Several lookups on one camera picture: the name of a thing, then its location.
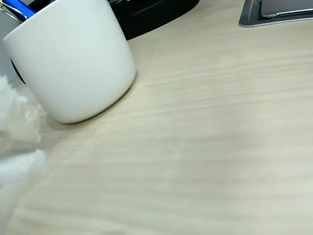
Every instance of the plastic bag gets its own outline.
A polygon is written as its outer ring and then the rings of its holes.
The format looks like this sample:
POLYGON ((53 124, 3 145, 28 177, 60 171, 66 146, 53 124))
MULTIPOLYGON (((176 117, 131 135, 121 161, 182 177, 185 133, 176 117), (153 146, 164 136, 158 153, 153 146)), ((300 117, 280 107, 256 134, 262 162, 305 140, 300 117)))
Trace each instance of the plastic bag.
POLYGON ((47 173, 42 150, 13 150, 14 141, 39 142, 37 110, 0 76, 0 235, 20 197, 47 173))

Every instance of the light wood grain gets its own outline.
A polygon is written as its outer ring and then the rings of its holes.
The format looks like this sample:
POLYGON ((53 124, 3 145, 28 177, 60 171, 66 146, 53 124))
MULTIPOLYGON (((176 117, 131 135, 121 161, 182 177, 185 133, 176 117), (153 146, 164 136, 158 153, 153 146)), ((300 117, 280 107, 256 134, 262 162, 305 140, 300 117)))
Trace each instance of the light wood grain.
POLYGON ((43 111, 51 172, 9 234, 311 235, 313 22, 241 28, 243 2, 130 41, 137 80, 99 116, 43 111))

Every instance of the tissue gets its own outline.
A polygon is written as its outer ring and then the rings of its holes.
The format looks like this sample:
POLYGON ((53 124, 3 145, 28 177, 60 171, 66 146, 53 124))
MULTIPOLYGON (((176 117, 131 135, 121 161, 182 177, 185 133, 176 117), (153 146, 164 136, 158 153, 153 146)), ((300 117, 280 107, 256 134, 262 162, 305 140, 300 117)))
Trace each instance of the tissue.
POLYGON ((14 141, 40 141, 37 110, 0 76, 0 235, 20 197, 48 171, 42 150, 16 150, 14 141))

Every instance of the mug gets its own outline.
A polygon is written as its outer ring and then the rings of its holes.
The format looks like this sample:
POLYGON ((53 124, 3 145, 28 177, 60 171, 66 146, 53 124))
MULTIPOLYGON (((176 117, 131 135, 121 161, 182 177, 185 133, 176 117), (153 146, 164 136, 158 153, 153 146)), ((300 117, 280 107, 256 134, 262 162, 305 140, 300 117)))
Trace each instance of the mug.
POLYGON ((132 85, 136 67, 107 0, 57 0, 3 40, 34 96, 56 120, 86 120, 132 85))

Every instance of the pen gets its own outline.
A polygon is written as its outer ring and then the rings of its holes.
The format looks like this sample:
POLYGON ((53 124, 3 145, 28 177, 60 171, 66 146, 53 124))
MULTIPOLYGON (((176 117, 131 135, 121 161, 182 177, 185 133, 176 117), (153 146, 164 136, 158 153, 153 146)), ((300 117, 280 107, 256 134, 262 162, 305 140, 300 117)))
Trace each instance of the pen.
MULTIPOLYGON (((0 0, 0 3, 15 15, 14 19, 17 18, 20 22, 24 22, 35 14, 32 9, 20 0, 0 0)), ((12 17, 10 13, 5 12, 2 8, 1 10, 12 17)))

